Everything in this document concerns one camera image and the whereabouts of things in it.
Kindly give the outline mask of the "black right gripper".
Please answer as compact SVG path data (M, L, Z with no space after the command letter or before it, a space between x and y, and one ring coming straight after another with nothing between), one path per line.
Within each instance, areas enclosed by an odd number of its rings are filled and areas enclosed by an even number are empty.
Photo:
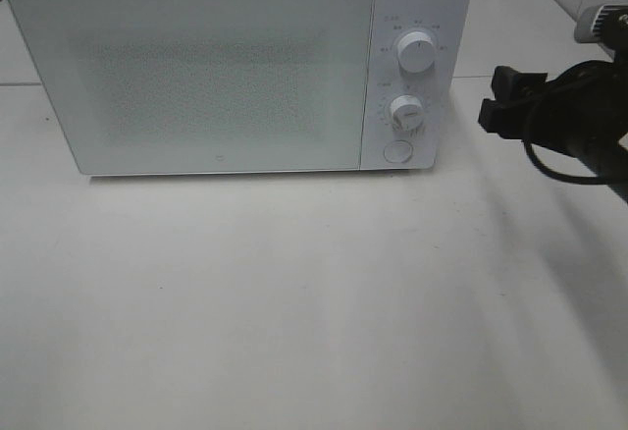
M529 113L526 105L505 104L536 95L547 79L547 73L495 67L495 100L482 101L479 125L503 139L522 139L530 162L544 175L558 173L533 148L544 141L562 146L596 175L625 175L627 150L619 140L627 134L627 61L588 61L570 69L549 83Z

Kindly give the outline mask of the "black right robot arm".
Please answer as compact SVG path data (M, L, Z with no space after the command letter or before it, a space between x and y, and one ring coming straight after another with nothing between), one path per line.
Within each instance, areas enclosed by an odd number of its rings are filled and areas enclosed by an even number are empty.
M627 64L589 60L553 80L497 66L494 97L482 101L478 123L488 134L518 140L546 177L575 186L606 186L627 198ZM578 160L592 174L556 171L538 156L539 146Z

